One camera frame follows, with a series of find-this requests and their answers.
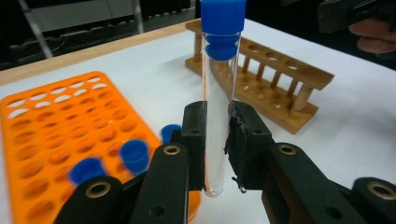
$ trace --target blue cap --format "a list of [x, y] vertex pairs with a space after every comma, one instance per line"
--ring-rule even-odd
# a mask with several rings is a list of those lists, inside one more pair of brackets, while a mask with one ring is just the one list
[[149, 150], [142, 140], [131, 140], [126, 142], [121, 150], [120, 156], [125, 167], [134, 175], [145, 172], [149, 165]]
[[228, 61], [238, 51], [239, 34], [244, 30], [246, 0], [201, 0], [202, 31], [207, 34], [207, 55]]
[[77, 163], [70, 172], [70, 178], [77, 185], [91, 178], [106, 175], [102, 163], [98, 158], [87, 158]]
[[181, 130], [181, 126], [178, 124], [168, 124], [161, 129], [161, 135], [163, 136], [163, 144], [170, 143], [173, 130]]
[[202, 31], [235, 35], [244, 30], [246, 0], [201, 0]]

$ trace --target orange test tube rack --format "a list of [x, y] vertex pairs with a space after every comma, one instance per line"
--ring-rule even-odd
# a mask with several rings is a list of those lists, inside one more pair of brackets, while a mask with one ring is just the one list
[[161, 142], [101, 72], [4, 98], [0, 104], [13, 223], [52, 223], [75, 189], [69, 172], [100, 158], [108, 175], [133, 178], [119, 149], [141, 139], [149, 158]]

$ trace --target white table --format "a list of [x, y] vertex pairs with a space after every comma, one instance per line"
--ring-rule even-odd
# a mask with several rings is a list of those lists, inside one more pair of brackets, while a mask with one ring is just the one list
[[[330, 180], [351, 188], [356, 178], [373, 176], [396, 182], [396, 72], [324, 48], [253, 21], [242, 36], [335, 75], [310, 102], [318, 113], [292, 135], [262, 118], [275, 141], [301, 147]], [[194, 34], [185, 31], [82, 63], [1, 86], [0, 98], [87, 73], [105, 72], [156, 134], [181, 123], [184, 106], [202, 100], [202, 81], [184, 66], [193, 54]], [[11, 223], [3, 154], [0, 154], [0, 217]], [[268, 223], [261, 192], [240, 193], [226, 167], [224, 191], [203, 196], [192, 223]]]

